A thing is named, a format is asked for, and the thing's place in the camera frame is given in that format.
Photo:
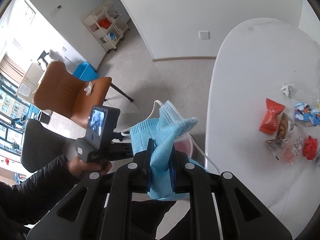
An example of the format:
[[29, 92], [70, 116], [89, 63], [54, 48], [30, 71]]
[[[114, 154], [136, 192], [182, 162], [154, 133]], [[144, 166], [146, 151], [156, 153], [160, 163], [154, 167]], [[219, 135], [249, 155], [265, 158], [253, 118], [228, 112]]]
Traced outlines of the person's left hand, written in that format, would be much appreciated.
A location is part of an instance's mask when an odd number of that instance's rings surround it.
[[76, 178], [82, 177], [86, 172], [98, 172], [100, 175], [106, 175], [112, 168], [112, 163], [108, 160], [104, 161], [102, 165], [99, 163], [91, 162], [86, 163], [79, 158], [74, 157], [72, 160], [67, 162], [67, 169], [71, 175]]

